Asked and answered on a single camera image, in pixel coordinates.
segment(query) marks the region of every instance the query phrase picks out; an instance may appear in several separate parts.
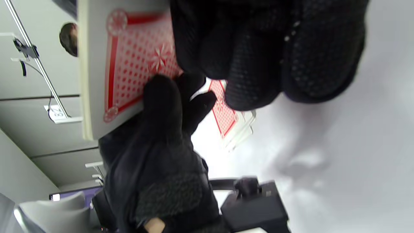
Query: dark hair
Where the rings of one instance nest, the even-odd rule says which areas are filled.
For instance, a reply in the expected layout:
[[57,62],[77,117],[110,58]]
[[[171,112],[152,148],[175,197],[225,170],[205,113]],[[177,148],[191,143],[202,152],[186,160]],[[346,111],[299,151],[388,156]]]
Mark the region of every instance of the dark hair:
[[70,32],[76,25],[74,23],[66,23],[62,26],[62,29],[59,33],[60,44],[62,47],[72,56],[77,57],[77,45],[73,41]]

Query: black glove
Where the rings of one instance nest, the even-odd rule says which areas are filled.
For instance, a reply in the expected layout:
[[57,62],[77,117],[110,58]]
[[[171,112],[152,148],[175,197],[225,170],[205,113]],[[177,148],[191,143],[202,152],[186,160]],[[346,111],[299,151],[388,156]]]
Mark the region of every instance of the black glove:
[[234,110],[280,92],[319,103],[352,82],[365,40],[368,0],[171,0],[178,64],[228,82]]
[[202,76],[155,76],[144,88],[143,112],[99,140],[104,191],[121,232],[154,217],[166,223],[164,232],[222,226],[207,165],[190,140],[216,101],[212,92],[190,101],[204,83]]

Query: black device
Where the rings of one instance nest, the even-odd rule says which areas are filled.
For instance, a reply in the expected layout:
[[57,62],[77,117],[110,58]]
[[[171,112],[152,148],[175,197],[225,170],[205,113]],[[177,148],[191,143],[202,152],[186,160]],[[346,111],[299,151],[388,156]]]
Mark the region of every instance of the black device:
[[[230,232],[262,228],[268,233],[290,233],[289,220],[275,182],[259,184],[256,177],[210,180],[213,190],[232,190],[221,207]],[[116,231],[116,220],[105,192],[92,199],[101,226]]]

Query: metal pole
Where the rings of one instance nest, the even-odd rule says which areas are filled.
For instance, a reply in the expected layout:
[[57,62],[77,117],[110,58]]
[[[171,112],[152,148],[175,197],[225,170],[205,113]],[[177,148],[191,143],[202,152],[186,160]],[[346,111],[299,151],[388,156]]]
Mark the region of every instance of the metal pole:
[[[29,39],[29,36],[27,35],[26,30],[24,29],[23,24],[20,21],[19,16],[17,15],[17,12],[16,12],[16,10],[15,10],[13,4],[12,4],[12,1],[11,0],[5,0],[5,2],[6,2],[7,7],[9,8],[10,13],[12,14],[12,17],[13,17],[16,25],[17,25],[17,28],[19,28],[19,31],[23,36],[24,42],[26,42],[27,46],[33,48],[33,44],[31,43],[31,41]],[[48,84],[48,87],[49,87],[50,91],[52,92],[52,95],[55,98],[56,102],[58,103],[58,106],[62,110],[63,115],[66,117],[66,119],[68,119],[69,117],[67,115],[67,112],[66,112],[65,108],[63,107],[63,104],[60,101],[60,98],[59,98],[58,94],[56,93],[56,90],[53,87],[53,84],[52,84],[51,80],[49,79],[49,76],[46,73],[46,70],[43,67],[42,62],[40,61],[39,58],[35,58],[34,61],[36,62],[37,67],[39,68],[40,72],[43,75],[43,78],[45,79],[46,83]]]

